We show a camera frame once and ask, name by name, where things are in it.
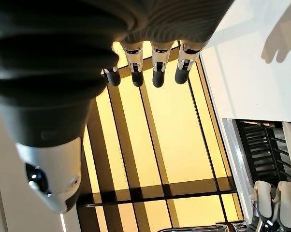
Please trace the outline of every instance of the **dark metal frame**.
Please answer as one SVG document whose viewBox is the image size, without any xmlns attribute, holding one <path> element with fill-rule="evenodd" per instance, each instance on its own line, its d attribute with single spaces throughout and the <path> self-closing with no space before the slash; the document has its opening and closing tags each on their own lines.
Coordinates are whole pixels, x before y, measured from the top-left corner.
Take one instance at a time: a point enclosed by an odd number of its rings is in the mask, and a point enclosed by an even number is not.
<svg viewBox="0 0 291 232">
<path fill-rule="evenodd" d="M 176 60 L 178 58 L 178 51 L 179 47 L 173 48 L 171 50 L 169 61 Z M 153 68 L 151 58 L 144 59 L 143 69 L 148 70 L 151 68 Z M 121 78 L 125 78 L 131 75 L 131 71 L 128 66 L 120 68 L 119 72 Z M 139 90 L 150 133 L 150 138 L 152 141 L 157 168 L 160 174 L 161 185 L 141 187 L 139 183 L 136 164 L 134 161 L 133 150 L 130 143 L 130 136 L 128 132 L 127 123 L 125 120 L 119 89 L 118 87 L 112 87 L 108 85 L 108 94 L 116 124 L 116 130 L 121 148 L 122 158 L 124 161 L 124 168 L 126 172 L 126 178 L 128 180 L 129 189 L 124 190 L 114 189 L 110 165 L 107 156 L 107 150 L 102 132 L 100 116 L 96 100 L 94 99 L 92 102 L 87 127 L 92 147 L 92 153 L 95 160 L 95 168 L 100 188 L 100 194 L 99 193 L 93 194 L 91 192 L 86 161 L 83 160 L 82 164 L 83 178 L 81 183 L 82 187 L 81 194 L 77 202 L 77 211 L 79 215 L 82 232 L 96 230 L 100 231 L 95 210 L 96 206 L 103 206 L 108 231 L 119 231 L 119 232 L 123 231 L 121 218 L 119 215 L 119 209 L 117 206 L 123 203 L 132 203 L 135 219 L 138 226 L 138 231 L 150 232 L 144 202 L 158 200 L 165 200 L 171 225 L 172 227 L 176 228 L 179 227 L 179 222 L 177 220 L 174 202 L 171 201 L 172 199 L 211 196 L 211 195 L 219 196 L 225 223 L 228 222 L 221 195 L 233 193 L 234 196 L 234 194 L 237 193 L 236 187 L 231 176 L 222 178 L 216 177 L 215 169 L 207 146 L 207 141 L 204 135 L 203 126 L 200 120 L 198 107 L 194 98 L 194 93 L 190 81 L 189 89 L 192 96 L 192 103 L 194 104 L 195 107 L 197 120 L 201 128 L 204 145 L 206 147 L 213 178 L 183 183 L 174 184 L 168 183 L 167 173 L 162 159 L 162 153 L 160 150 L 160 144 L 158 141 L 158 136 L 154 125 L 154 119 L 151 112 L 146 86 L 142 85 Z M 225 169 L 230 170 L 229 166 L 226 167 L 226 162 L 224 162 L 224 164 Z"/>
</svg>

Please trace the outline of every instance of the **illuminated ceiling panel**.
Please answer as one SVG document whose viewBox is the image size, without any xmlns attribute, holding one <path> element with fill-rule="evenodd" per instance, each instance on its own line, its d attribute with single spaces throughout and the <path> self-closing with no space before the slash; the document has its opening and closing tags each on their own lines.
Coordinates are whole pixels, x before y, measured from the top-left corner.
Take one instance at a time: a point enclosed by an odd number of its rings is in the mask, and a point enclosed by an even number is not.
<svg viewBox="0 0 291 232">
<path fill-rule="evenodd" d="M 213 178 L 188 84 L 175 82 L 177 61 L 167 64 L 165 83 L 152 84 L 153 70 L 144 71 L 160 148 L 169 183 Z"/>
<path fill-rule="evenodd" d="M 217 178 L 225 177 L 225 167 L 222 160 L 221 152 L 218 146 L 217 137 L 214 132 L 207 102 L 204 97 L 204 90 L 199 79 L 197 66 L 193 65 L 189 72 L 189 80 L 197 103 L 198 112 L 204 129 L 205 138 L 208 143 L 210 156 L 213 162 Z"/>
<path fill-rule="evenodd" d="M 132 84 L 131 77 L 127 77 L 122 79 L 119 91 L 140 186 L 160 185 L 159 171 L 155 161 L 139 88 Z"/>
<path fill-rule="evenodd" d="M 238 221 L 238 214 L 237 209 L 235 207 L 234 201 L 233 201 L 233 195 L 232 194 L 224 194 L 222 195 L 222 200 L 225 206 L 226 215 L 228 221 Z"/>
<path fill-rule="evenodd" d="M 171 227 L 166 201 L 145 202 L 144 204 L 151 232 Z"/>
<path fill-rule="evenodd" d="M 215 225 L 224 222 L 218 196 L 175 199 L 180 227 Z"/>
<path fill-rule="evenodd" d="M 121 216 L 123 231 L 138 232 L 138 226 L 132 204 L 119 204 L 118 209 Z"/>
<path fill-rule="evenodd" d="M 101 95 L 96 97 L 96 102 L 102 123 L 102 131 L 106 143 L 115 190 L 128 189 L 121 148 L 117 137 L 107 89 L 105 89 Z"/>
</svg>

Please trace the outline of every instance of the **white surface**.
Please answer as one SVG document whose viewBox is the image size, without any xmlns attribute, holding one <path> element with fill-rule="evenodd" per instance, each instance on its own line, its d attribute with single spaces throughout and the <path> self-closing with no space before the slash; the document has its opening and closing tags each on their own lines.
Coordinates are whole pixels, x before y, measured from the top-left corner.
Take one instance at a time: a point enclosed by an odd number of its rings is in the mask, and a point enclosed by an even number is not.
<svg viewBox="0 0 291 232">
<path fill-rule="evenodd" d="M 291 183 L 280 181 L 277 185 L 277 192 L 281 192 L 280 212 L 278 216 L 280 222 L 286 228 L 291 228 Z"/>
<path fill-rule="evenodd" d="M 256 200 L 258 200 L 257 207 L 260 216 L 270 219 L 272 216 L 271 185 L 265 181 L 256 181 L 254 188 L 258 194 Z"/>
<path fill-rule="evenodd" d="M 0 116 L 0 190 L 9 232 L 62 232 L 60 216 L 51 212 L 28 187 L 24 164 L 19 159 Z M 75 220 L 67 232 L 77 232 Z"/>
<path fill-rule="evenodd" d="M 202 58 L 226 144 L 232 132 L 224 118 L 291 121 L 291 0 L 236 0 Z M 227 152 L 246 216 L 238 154 L 234 145 Z"/>
</svg>

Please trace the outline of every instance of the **black flexible sleeve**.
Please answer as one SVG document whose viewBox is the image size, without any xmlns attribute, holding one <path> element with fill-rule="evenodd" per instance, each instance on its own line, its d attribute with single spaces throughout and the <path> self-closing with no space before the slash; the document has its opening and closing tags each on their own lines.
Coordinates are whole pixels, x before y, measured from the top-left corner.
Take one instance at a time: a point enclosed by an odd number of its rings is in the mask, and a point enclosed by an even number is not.
<svg viewBox="0 0 291 232">
<path fill-rule="evenodd" d="M 100 72 L 118 61 L 112 42 L 146 22 L 142 2 L 117 9 L 0 0 L 0 110 L 15 142 L 45 147 L 83 136 L 90 101 L 106 86 Z"/>
</svg>

